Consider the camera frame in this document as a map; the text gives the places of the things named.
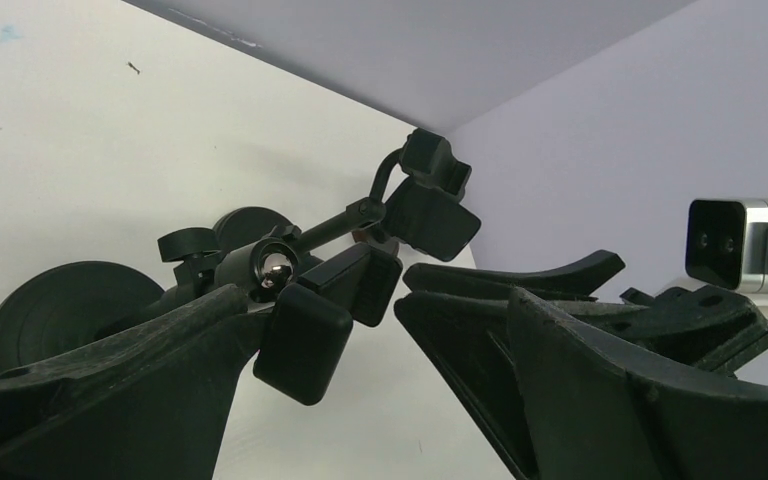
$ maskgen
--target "black suction cup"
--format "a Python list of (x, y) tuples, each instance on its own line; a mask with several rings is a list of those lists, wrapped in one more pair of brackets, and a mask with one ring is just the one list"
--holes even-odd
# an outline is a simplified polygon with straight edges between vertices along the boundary
[(92, 343), (101, 328), (162, 294), (154, 280), (115, 263), (78, 262), (48, 270), (0, 306), (0, 374)]
[(213, 230), (222, 253), (228, 253), (252, 244), (275, 227), (292, 225), (280, 213), (263, 207), (243, 207), (220, 218)]

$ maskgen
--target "scratch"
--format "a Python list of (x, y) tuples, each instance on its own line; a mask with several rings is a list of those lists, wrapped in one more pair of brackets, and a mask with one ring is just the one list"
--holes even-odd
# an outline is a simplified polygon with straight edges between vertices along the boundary
[(175, 15), (178, 15), (180, 17), (184, 17), (184, 18), (186, 18), (187, 20), (189, 20), (191, 22), (197, 23), (197, 24), (199, 24), (199, 25), (201, 25), (201, 26), (203, 26), (203, 27), (213, 31), (214, 33), (218, 33), (219, 35), (222, 35), (223, 37), (227, 38), (228, 40), (230, 40), (232, 42), (241, 43), (241, 44), (243, 44), (243, 45), (245, 45), (247, 47), (251, 47), (251, 48), (263, 48), (263, 46), (260, 45), (259, 43), (255, 43), (255, 42), (246, 40), (244, 38), (240, 38), (237, 35), (233, 34), (232, 32), (229, 32), (228, 30), (222, 30), (221, 28), (216, 28), (213, 25), (209, 25), (204, 20), (198, 19), (196, 17), (191, 17), (190, 15), (187, 15), (186, 13), (184, 13), (184, 12), (182, 12), (180, 10), (176, 10), (174, 8), (170, 8), (168, 10), (170, 12), (174, 13)]

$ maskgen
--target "adjustment knob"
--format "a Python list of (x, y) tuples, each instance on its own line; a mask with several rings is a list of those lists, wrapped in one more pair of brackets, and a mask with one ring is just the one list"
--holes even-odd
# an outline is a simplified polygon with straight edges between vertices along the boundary
[(218, 252), (219, 241), (210, 228), (184, 228), (157, 239), (160, 259), (163, 263), (180, 262), (194, 255), (209, 255)]

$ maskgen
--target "gray wall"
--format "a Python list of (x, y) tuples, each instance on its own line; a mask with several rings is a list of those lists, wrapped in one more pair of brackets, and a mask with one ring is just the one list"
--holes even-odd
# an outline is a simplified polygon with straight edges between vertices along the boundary
[[(539, 270), (598, 248), (600, 294), (682, 275), (696, 197), (768, 197), (768, 1), (700, 0), (450, 134), (474, 165), (481, 268)], [(768, 352), (744, 372), (768, 383)]]

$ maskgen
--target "blue stain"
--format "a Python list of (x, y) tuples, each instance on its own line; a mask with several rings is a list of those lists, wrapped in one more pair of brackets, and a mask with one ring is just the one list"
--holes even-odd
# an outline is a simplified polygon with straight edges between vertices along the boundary
[(5, 25), (1, 27), (0, 43), (7, 43), (20, 38), (22, 38), (22, 36), (16, 33), (16, 27), (13, 25)]

